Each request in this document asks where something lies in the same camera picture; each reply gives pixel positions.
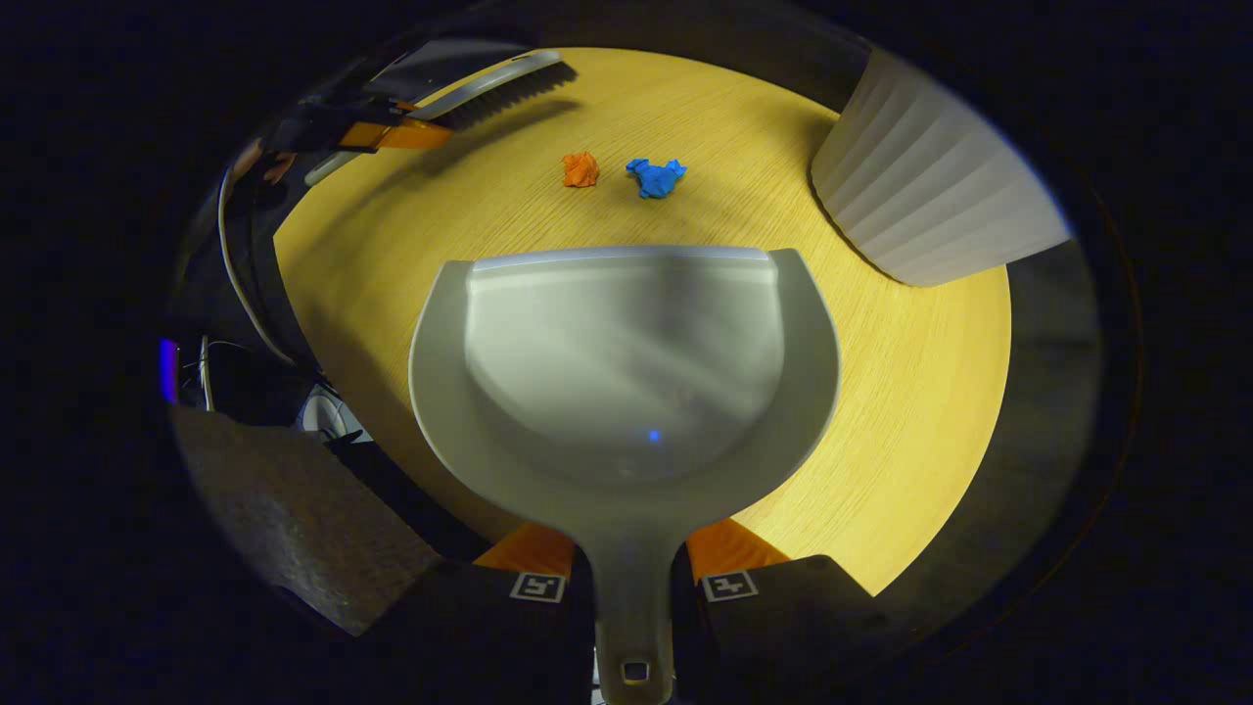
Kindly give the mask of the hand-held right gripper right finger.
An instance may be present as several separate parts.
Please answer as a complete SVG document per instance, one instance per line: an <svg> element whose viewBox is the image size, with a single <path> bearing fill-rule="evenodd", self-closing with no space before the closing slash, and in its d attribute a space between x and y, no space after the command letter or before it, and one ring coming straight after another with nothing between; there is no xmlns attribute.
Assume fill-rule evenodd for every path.
<svg viewBox="0 0 1253 705"><path fill-rule="evenodd" d="M860 705L890 652L888 614L833 558L733 518L685 540L673 589L672 705Z"/></svg>

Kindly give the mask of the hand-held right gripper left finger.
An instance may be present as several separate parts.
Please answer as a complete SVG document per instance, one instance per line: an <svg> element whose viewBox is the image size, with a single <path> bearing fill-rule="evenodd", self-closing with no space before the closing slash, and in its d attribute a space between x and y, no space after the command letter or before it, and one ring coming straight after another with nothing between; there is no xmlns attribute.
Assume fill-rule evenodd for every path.
<svg viewBox="0 0 1253 705"><path fill-rule="evenodd" d="M590 705L591 579L573 540L528 523L424 574L362 637L372 705Z"/></svg>

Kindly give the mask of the blue paper trash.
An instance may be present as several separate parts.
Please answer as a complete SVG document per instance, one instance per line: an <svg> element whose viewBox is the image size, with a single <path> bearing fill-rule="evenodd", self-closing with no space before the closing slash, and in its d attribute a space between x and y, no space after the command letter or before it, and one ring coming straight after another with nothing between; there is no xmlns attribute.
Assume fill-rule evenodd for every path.
<svg viewBox="0 0 1253 705"><path fill-rule="evenodd" d="M685 175L685 167L677 160L652 164L647 158L635 158L626 162L626 173L637 179L640 198L667 198L675 192L677 183Z"/></svg>

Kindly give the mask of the white dustpan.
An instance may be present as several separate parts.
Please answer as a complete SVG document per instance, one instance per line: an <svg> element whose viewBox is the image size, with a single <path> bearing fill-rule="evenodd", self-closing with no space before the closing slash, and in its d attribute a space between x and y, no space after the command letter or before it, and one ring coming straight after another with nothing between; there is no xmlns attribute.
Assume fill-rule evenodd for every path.
<svg viewBox="0 0 1253 705"><path fill-rule="evenodd" d="M451 476L585 553L606 701L664 705L680 546L809 460L841 358L798 250L591 247L447 260L408 388Z"/></svg>

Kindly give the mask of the white ribbed garbage bin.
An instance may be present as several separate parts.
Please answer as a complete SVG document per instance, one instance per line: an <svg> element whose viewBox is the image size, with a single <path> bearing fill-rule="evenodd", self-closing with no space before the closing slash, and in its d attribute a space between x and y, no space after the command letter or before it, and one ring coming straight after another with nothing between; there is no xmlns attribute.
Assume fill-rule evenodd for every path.
<svg viewBox="0 0 1253 705"><path fill-rule="evenodd" d="M949 284L1064 244L1029 162L935 76L876 48L811 164L819 204L885 275Z"/></svg>

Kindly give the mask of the person's grey knit clothing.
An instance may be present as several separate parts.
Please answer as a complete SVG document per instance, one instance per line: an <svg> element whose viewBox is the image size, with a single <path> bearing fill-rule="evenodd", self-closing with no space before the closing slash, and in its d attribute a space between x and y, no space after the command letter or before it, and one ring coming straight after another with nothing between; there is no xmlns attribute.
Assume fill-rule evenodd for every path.
<svg viewBox="0 0 1253 705"><path fill-rule="evenodd" d="M331 450L286 427L175 406L170 428L211 517L251 569L360 636L440 562Z"/></svg>

